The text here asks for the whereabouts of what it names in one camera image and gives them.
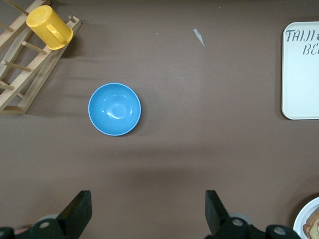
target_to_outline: tray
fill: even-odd
[[[319,22],[294,22],[283,33],[282,112],[319,119]]]

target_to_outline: wooden peg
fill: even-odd
[[[0,22],[0,27],[6,29],[6,30],[8,30],[8,31],[13,31],[13,29],[12,29],[11,27],[9,27],[9,26],[7,26],[7,25],[4,25],[4,24],[2,24],[1,22]]]
[[[14,64],[12,62],[1,61],[1,64],[6,65],[6,66],[10,66],[10,67],[13,67],[13,68],[21,69],[21,70],[24,70],[24,71],[29,71],[29,72],[32,71],[32,69],[30,69],[30,68],[27,68],[25,66],[20,66],[20,65]]]
[[[69,19],[71,20],[71,22],[76,23],[76,20],[72,16],[69,16]]]
[[[40,49],[40,48],[38,48],[38,47],[36,47],[36,46],[34,46],[34,45],[32,45],[32,44],[26,42],[26,41],[21,42],[21,44],[22,44],[23,46],[26,46],[26,47],[29,48],[29,49],[35,50],[35,51],[37,51],[37,52],[39,52],[39,53],[42,53],[42,54],[44,54],[44,55],[47,54],[46,51],[44,51],[44,50],[42,50],[42,49]]]
[[[6,82],[0,80],[0,88],[1,88],[1,85],[2,85],[2,86],[9,86]],[[21,97],[21,98],[24,97],[24,94],[22,94],[21,92],[19,92],[17,95],[18,95],[19,97]]]
[[[15,4],[14,2],[12,2],[11,0],[4,0],[6,3],[10,4],[11,6],[13,6],[15,9],[17,9],[18,11],[22,12],[24,15],[28,16],[29,13],[24,10],[23,8],[21,8],[19,5]]]
[[[14,90],[14,86],[1,85],[1,84],[0,84],[0,89]]]

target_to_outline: cup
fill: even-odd
[[[73,30],[47,5],[39,6],[30,12],[26,24],[50,50],[66,46],[73,36]]]

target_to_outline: bread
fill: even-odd
[[[319,239],[319,210],[310,215],[303,230],[309,239]]]

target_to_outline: wooden dish rack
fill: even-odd
[[[31,105],[68,45],[59,50],[50,50],[47,47],[40,49],[27,42],[33,34],[33,31],[26,25],[28,14],[38,6],[50,5],[50,0],[35,0],[26,10],[10,0],[4,1],[22,14],[10,26],[0,23],[0,27],[5,29],[0,35],[0,54],[11,45],[0,64],[0,91],[2,91],[0,93],[0,114],[22,115]],[[74,36],[81,22],[76,17],[69,16],[67,26],[72,28]],[[25,47],[38,52],[37,56],[27,66],[15,64],[14,62]],[[11,68],[19,69],[22,72],[8,84],[5,78]],[[25,94],[22,94],[21,90],[25,87],[28,88]]]

